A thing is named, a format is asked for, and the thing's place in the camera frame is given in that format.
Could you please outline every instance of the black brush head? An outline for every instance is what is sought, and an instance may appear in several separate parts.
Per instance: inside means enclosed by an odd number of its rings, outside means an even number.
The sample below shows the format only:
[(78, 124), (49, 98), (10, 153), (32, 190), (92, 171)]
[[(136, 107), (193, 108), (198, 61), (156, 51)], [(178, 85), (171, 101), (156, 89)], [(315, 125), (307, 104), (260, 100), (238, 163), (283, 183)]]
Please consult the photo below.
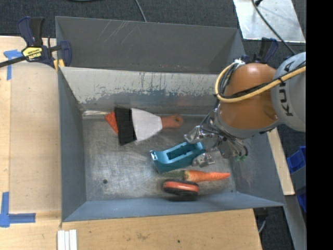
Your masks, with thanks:
[(114, 109), (118, 127), (118, 140), (120, 145), (136, 141), (136, 135), (132, 120), (132, 110), (116, 107)]

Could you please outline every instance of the brush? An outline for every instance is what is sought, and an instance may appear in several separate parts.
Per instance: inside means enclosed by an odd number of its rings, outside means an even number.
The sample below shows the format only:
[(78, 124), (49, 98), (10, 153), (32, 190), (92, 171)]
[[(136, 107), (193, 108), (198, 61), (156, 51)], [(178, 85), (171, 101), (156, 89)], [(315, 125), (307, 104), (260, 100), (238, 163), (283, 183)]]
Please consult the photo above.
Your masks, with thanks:
[(162, 129), (179, 128), (184, 119), (179, 114), (157, 116), (137, 108), (116, 107), (105, 116), (118, 135), (120, 145), (146, 140)]

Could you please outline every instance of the carrot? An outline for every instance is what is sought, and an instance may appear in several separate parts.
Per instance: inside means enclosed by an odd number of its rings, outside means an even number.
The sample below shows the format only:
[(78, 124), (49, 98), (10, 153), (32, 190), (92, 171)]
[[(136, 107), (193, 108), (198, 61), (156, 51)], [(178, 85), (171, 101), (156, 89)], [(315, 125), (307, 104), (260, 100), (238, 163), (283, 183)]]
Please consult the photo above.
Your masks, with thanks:
[(203, 172), (199, 170), (185, 170), (184, 180), (191, 182), (218, 181), (230, 176), (228, 172)]

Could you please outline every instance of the round object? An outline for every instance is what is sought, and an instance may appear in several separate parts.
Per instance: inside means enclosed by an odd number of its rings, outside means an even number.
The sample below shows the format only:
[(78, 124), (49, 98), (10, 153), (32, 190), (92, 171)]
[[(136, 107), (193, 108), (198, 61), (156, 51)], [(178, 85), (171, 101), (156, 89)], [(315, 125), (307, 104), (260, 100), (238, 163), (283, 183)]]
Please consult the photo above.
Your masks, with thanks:
[(167, 193), (179, 196), (193, 196), (199, 193), (198, 184), (184, 180), (165, 180), (162, 188)]

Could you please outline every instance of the blue tape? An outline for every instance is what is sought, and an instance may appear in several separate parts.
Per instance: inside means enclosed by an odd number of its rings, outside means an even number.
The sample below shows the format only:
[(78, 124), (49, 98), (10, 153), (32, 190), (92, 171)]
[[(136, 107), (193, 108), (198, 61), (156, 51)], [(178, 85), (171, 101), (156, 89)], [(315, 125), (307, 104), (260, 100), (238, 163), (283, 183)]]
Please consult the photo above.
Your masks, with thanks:
[[(8, 60), (12, 58), (21, 57), (22, 53), (17, 50), (10, 50), (10, 51), (4, 51), (4, 55), (8, 58)], [(7, 81), (11, 79), (11, 65), (7, 67)]]
[(35, 223), (36, 213), (9, 214), (9, 192), (2, 194), (0, 227), (8, 228), (15, 223)]

